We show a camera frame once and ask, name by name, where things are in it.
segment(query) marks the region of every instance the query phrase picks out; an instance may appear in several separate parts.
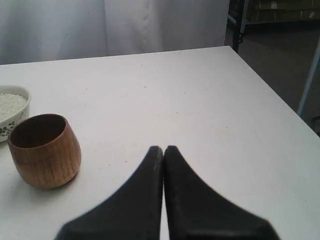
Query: white rice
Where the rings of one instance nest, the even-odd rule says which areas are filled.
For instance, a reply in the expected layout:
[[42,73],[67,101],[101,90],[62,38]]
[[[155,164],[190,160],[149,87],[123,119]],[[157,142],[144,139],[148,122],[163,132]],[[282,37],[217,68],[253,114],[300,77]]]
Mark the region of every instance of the white rice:
[[26,102],[20,95],[0,93],[0,122],[19,112]]

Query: white bowl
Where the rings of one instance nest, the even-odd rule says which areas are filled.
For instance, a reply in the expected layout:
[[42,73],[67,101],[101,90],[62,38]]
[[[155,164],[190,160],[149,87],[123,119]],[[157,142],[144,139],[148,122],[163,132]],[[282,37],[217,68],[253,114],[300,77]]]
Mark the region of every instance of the white bowl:
[[0,142],[3,142],[8,139],[8,135],[15,125],[29,117],[31,95],[25,88],[13,85],[0,85],[0,94],[15,94],[26,99],[25,105],[19,111],[0,121]]

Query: gray floor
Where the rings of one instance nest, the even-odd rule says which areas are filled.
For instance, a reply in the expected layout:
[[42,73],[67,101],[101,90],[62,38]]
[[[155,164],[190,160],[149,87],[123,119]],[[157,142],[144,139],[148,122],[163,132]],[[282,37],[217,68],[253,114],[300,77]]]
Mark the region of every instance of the gray floor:
[[[228,28],[226,45],[232,45]],[[320,36],[320,24],[271,24],[249,26],[239,55],[296,111]],[[316,75],[302,119],[320,115],[320,73]]]

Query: table surface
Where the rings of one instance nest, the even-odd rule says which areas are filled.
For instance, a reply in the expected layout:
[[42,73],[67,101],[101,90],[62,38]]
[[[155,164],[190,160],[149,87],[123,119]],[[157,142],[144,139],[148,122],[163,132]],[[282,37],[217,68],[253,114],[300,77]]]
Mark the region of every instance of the table surface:
[[320,139],[231,48],[2,65],[0,78],[29,89],[31,116],[65,116],[82,149],[72,184],[42,191],[0,144],[0,239],[52,239],[114,193],[151,145],[177,145],[283,240],[319,239]]

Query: bowl rim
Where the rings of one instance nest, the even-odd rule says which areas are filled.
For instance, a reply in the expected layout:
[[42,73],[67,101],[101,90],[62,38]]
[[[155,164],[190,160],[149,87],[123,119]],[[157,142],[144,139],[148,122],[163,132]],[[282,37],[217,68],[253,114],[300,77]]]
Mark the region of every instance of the bowl rim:
[[[48,141],[48,142],[46,142],[46,143],[44,143],[44,144],[42,144],[42,145],[34,146],[34,147],[20,147],[20,146],[17,146],[17,145],[15,145],[15,144],[12,143],[12,141],[11,141],[11,135],[12,135],[12,133],[15,131],[15,129],[16,129],[18,126],[20,126],[21,124],[25,123],[26,121],[30,121],[30,120],[32,120],[32,119],[34,119],[34,118],[37,118],[37,117],[40,117],[40,116],[44,116],[44,115],[46,115],[46,116],[58,116],[58,117],[60,117],[62,120],[64,120],[65,125],[64,125],[64,128],[63,128],[63,130],[61,131],[61,133],[60,133],[59,135],[57,135],[57,136],[56,136],[54,139],[52,139],[51,141]],[[43,147],[45,147],[45,146],[48,146],[48,145],[56,142],[58,139],[60,139],[61,136],[64,135],[65,132],[67,131],[68,126],[69,126],[69,123],[68,123],[67,119],[66,119],[64,116],[60,115],[60,114],[56,114],[56,113],[44,113],[44,114],[35,115],[35,116],[29,117],[29,118],[23,120],[22,122],[18,123],[18,124],[11,130],[11,132],[10,132],[9,135],[7,136],[8,145],[9,145],[9,147],[13,147],[13,148],[19,149],[19,150],[34,150],[34,149],[40,149],[40,148],[43,148]]]
[[20,108],[19,111],[17,111],[17,112],[14,113],[13,115],[10,115],[10,116],[7,117],[6,119],[0,121],[0,125],[3,124],[4,122],[8,121],[9,119],[15,117],[15,116],[18,115],[19,113],[21,113],[21,112],[29,105],[29,103],[30,103],[30,101],[31,101],[31,94],[30,94],[30,92],[28,91],[28,89],[26,89],[25,87],[19,86],[19,85],[0,85],[0,94],[1,94],[1,88],[3,88],[3,87],[5,87],[5,88],[18,88],[18,89],[22,89],[22,90],[24,90],[24,91],[27,93],[28,98],[27,98],[25,104]]

